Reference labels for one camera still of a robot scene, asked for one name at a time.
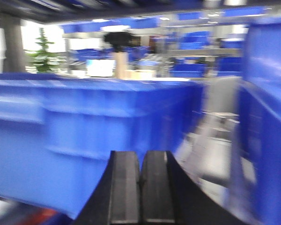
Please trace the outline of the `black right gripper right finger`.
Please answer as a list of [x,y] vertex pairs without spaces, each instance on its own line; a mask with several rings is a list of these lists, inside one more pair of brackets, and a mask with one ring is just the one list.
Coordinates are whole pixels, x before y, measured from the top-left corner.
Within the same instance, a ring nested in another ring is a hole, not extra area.
[[170,151],[147,151],[141,169],[144,225],[243,225],[205,194]]

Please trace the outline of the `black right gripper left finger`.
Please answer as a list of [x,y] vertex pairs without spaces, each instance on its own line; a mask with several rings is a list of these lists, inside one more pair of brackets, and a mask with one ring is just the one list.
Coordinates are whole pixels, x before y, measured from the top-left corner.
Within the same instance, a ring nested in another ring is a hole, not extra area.
[[139,225],[140,169],[133,151],[112,151],[94,192],[75,225]]

